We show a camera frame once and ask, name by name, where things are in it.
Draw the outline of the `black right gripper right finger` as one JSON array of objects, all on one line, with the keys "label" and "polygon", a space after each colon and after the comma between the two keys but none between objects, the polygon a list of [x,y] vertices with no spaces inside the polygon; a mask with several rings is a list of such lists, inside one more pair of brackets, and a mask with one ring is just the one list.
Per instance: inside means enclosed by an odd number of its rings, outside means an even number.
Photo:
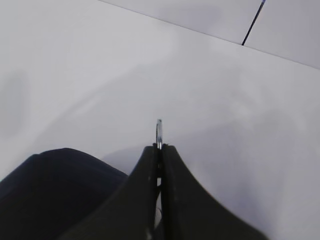
[{"label": "black right gripper right finger", "polygon": [[265,240],[196,180],[173,145],[159,151],[160,194],[165,240]]}]

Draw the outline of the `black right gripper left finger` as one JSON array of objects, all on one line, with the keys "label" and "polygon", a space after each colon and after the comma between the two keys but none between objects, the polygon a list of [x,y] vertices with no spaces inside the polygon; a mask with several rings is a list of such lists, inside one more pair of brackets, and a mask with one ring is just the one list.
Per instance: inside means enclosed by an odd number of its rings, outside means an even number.
[{"label": "black right gripper left finger", "polygon": [[147,146],[121,187],[61,240],[153,240],[157,202],[157,145]]}]

